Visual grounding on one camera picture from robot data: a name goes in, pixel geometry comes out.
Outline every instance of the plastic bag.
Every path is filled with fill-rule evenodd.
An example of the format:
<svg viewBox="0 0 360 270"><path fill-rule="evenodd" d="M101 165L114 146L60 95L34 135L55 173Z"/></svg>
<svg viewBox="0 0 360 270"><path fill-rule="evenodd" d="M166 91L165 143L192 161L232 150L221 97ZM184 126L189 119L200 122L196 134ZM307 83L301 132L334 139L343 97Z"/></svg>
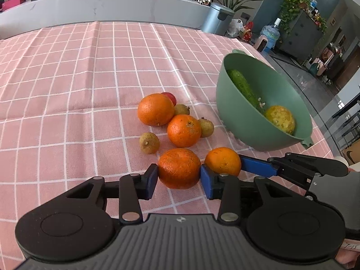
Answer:
<svg viewBox="0 0 360 270"><path fill-rule="evenodd" d="M226 32L230 37L235 38L238 37L239 33L243 31L244 31L244 26L241 19L233 19L230 22Z"/></svg>

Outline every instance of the gray cabinet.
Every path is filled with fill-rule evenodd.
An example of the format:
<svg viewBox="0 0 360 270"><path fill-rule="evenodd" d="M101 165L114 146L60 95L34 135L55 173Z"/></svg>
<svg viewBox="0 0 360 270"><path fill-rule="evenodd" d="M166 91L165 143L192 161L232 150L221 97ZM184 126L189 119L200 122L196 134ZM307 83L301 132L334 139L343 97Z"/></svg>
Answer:
<svg viewBox="0 0 360 270"><path fill-rule="evenodd" d="M290 29L289 34L281 33L282 43L277 44L277 47L303 62L309 57L323 33L303 11L290 24Z"/></svg>

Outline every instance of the checkered tablecloth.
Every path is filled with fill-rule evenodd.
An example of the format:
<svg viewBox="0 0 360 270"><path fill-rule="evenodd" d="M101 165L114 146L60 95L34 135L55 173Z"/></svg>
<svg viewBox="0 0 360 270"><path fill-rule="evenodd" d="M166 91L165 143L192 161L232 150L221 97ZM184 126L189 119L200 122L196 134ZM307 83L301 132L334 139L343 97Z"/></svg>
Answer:
<svg viewBox="0 0 360 270"><path fill-rule="evenodd" d="M136 116L146 95L168 91L191 115L215 125L214 134L191 149L204 159L213 148L266 159L292 151L321 157L332 153L314 125L315 145L304 151L258 152L235 139L216 109L218 71L234 48L267 63L253 47L199 30L174 26L93 22L43 28L0 42L0 268L14 269L22 260L14 228L31 209L84 180L101 175L118 180L144 172L159 155L173 148L165 127L148 127ZM157 155L139 149L139 136L154 132L161 141ZM253 179L242 172L240 179ZM299 188L274 178L299 192ZM118 216L118 200L107 212ZM213 213L219 201L205 198L201 185L170 190L160 181L150 201L140 201L146 215Z"/></svg>

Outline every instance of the person's hand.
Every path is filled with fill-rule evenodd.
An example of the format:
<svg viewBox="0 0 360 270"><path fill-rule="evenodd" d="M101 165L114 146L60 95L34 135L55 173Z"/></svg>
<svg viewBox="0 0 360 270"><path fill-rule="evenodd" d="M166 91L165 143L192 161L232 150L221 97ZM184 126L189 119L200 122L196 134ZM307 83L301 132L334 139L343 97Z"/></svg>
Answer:
<svg viewBox="0 0 360 270"><path fill-rule="evenodd" d="M346 269L353 268L360 252L353 252L345 249L340 249L337 253L335 260L344 265Z"/></svg>

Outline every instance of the orange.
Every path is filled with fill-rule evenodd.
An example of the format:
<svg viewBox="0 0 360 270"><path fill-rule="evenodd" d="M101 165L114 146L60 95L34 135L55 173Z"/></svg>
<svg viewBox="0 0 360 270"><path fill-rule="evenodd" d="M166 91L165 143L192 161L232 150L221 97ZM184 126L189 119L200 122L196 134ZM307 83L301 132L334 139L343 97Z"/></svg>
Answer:
<svg viewBox="0 0 360 270"><path fill-rule="evenodd" d="M204 164L216 173L227 173L236 177L241 171L240 156L227 147L211 150L206 155Z"/></svg>
<svg viewBox="0 0 360 270"><path fill-rule="evenodd" d="M167 136L177 147L190 147L200 139L201 126L190 115L176 115L167 126Z"/></svg>
<svg viewBox="0 0 360 270"><path fill-rule="evenodd" d="M145 96L137 107L137 117L148 126L167 124L174 116L174 112L172 101L160 93Z"/></svg>
<svg viewBox="0 0 360 270"><path fill-rule="evenodd" d="M200 179L200 159L187 148L166 151L158 166L159 179L170 189L188 189Z"/></svg>

